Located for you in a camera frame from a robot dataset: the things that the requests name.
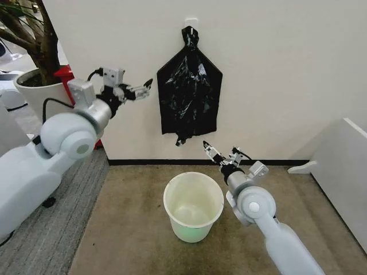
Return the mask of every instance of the black trash bag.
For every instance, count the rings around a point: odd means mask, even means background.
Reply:
[[[182,29],[185,46],[157,73],[162,134],[176,133],[180,146],[217,130],[223,74],[198,49],[198,32]]]

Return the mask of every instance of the white trash bin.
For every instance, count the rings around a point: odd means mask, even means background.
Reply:
[[[167,184],[163,204],[176,236],[185,242],[199,242],[222,213],[224,197],[209,176],[186,172]]]

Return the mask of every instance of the brown carpet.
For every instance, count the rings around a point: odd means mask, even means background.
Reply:
[[[180,241],[162,202],[166,183],[187,171],[211,176],[213,166],[111,167],[70,274],[278,274],[256,225],[242,227],[227,202],[201,242]],[[309,175],[270,167],[261,182],[326,274],[367,274],[367,257]]]

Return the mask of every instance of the white furniture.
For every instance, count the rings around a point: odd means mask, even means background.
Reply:
[[[350,119],[332,126],[311,161],[290,174],[312,173],[367,252],[367,133]]]
[[[29,138],[0,101],[0,156],[29,143]]]

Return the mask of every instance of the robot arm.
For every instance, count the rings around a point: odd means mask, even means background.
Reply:
[[[119,106],[149,94],[151,80],[143,87],[123,87],[126,94],[118,94],[123,72],[96,70],[94,74],[101,74],[104,79],[104,89],[97,96],[90,81],[69,81],[74,113],[52,116],[32,142],[0,158],[0,246],[54,192],[63,173],[92,152]]]
[[[249,158],[234,147],[229,158],[224,158],[209,143],[204,142],[206,154],[221,167],[229,191],[226,193],[235,216],[243,225],[257,224],[265,236],[269,256],[281,274],[322,275],[324,272],[289,226],[275,217],[273,196],[256,182],[268,173],[268,168],[256,162],[246,174],[239,168],[242,158]]]

